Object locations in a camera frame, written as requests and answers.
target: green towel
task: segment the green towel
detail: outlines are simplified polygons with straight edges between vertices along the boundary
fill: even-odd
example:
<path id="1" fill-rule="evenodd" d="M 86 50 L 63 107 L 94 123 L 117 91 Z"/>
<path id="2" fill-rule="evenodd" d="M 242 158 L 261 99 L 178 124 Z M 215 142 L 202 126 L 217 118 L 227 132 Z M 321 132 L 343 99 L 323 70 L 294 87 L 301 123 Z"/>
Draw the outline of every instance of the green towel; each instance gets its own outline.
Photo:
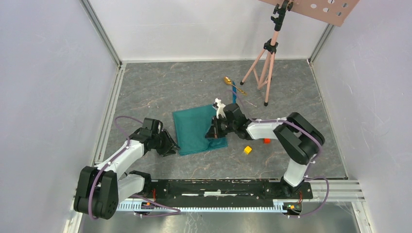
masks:
<path id="1" fill-rule="evenodd" d="M 195 154 L 227 147 L 226 138 L 205 138 L 216 110 L 212 105 L 173 112 L 179 154 Z"/>

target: yellow cube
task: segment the yellow cube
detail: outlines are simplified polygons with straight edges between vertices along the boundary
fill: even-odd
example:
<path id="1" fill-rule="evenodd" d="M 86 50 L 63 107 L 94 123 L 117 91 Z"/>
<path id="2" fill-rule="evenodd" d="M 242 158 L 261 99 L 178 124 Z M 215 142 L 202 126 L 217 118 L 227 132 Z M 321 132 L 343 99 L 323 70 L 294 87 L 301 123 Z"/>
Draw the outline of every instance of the yellow cube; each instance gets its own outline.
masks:
<path id="1" fill-rule="evenodd" d="M 250 146 L 247 146 L 244 151 L 246 154 L 249 154 L 252 151 L 252 148 L 250 148 Z"/>

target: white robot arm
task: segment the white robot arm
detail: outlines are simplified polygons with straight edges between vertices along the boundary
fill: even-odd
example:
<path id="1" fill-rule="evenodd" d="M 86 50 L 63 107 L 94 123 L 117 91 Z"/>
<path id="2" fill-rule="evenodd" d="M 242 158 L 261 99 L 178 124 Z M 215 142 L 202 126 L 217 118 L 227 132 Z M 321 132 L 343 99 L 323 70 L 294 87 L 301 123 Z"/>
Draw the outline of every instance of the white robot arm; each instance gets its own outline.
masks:
<path id="1" fill-rule="evenodd" d="M 97 174 L 103 169 L 93 193 L 92 213 L 96 217 L 111 218 L 119 202 L 135 193 L 150 192 L 150 190 L 145 190 L 145 184 L 151 182 L 150 174 L 131 171 L 120 180 L 127 168 L 151 149 L 155 149 L 162 156 L 175 154 L 176 150 L 180 149 L 168 131 L 163 129 L 163 123 L 155 119 L 145 118 L 142 127 L 131 134 L 129 138 L 129 144 L 126 141 L 106 161 L 96 167 L 86 166 L 83 168 L 74 199 L 75 211 L 88 213 L 91 187 Z"/>
<path id="2" fill-rule="evenodd" d="M 305 172 L 311 158 L 318 152 L 318 146 L 304 134 L 295 135 L 298 130 L 285 121 L 293 123 L 299 128 L 309 133 L 320 145 L 323 145 L 325 138 L 306 119 L 298 113 L 292 113 L 288 117 L 276 120 L 247 119 L 236 103 L 231 103 L 223 108 L 224 115 L 220 118 L 213 117 L 211 127 L 206 134 L 206 138 L 220 138 L 230 132 L 236 133 L 241 139 L 277 139 L 290 156 L 288 169 L 281 182 L 287 186 L 285 192 L 294 192 L 303 182 Z"/>

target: gold spoon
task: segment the gold spoon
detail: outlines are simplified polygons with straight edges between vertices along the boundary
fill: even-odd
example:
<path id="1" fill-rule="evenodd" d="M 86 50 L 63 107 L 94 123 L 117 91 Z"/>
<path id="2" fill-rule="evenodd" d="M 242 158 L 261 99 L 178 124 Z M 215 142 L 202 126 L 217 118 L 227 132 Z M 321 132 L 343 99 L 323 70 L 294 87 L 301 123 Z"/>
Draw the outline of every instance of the gold spoon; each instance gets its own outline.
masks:
<path id="1" fill-rule="evenodd" d="M 239 90 L 242 94 L 244 94 L 245 96 L 247 95 L 247 93 L 244 92 L 242 89 L 239 89 L 237 86 L 233 85 L 233 84 L 232 84 L 232 80 L 230 80 L 229 77 L 224 76 L 224 77 L 223 77 L 223 81 L 224 81 L 224 83 L 227 84 L 227 85 L 234 86 L 236 89 L 238 89 L 238 90 Z"/>

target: pink tripod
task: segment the pink tripod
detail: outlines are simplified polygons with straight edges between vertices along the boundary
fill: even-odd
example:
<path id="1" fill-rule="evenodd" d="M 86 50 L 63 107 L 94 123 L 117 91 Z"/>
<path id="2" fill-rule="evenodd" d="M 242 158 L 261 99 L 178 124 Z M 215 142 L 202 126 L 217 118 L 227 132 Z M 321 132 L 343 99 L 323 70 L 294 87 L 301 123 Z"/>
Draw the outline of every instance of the pink tripod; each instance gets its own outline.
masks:
<path id="1" fill-rule="evenodd" d="M 256 60 L 253 62 L 249 71 L 246 73 L 245 77 L 240 82 L 240 84 L 243 85 L 246 79 L 249 77 L 250 73 L 253 71 L 256 77 L 256 81 L 257 81 L 257 88 L 261 89 L 264 85 L 267 85 L 266 86 L 266 98 L 264 102 L 265 106 L 268 106 L 268 101 L 269 101 L 270 83 L 272 80 L 273 65 L 275 64 L 276 47 L 278 45 L 278 43 L 276 42 L 277 36 L 279 35 L 280 28 L 282 27 L 282 23 L 283 23 L 283 19 L 285 18 L 286 11 L 290 11 L 292 9 L 292 6 L 293 6 L 293 2 L 288 1 L 288 0 L 283 1 L 281 8 L 279 8 L 279 4 L 276 5 L 273 11 L 273 14 L 278 13 L 279 16 L 277 18 L 273 16 L 271 17 L 271 20 L 275 23 L 275 33 L 273 33 L 272 38 L 264 44 L 262 52 L 260 52 L 259 56 L 257 56 Z M 265 53 L 265 50 L 267 50 L 268 53 L 266 55 L 266 60 L 265 60 L 265 64 L 263 65 L 262 73 L 260 75 L 260 78 L 258 78 L 258 74 L 256 72 L 255 66 L 260 60 L 260 58 L 262 57 L 262 55 Z M 268 73 L 268 76 L 265 76 L 268 66 L 269 66 L 269 73 Z"/>

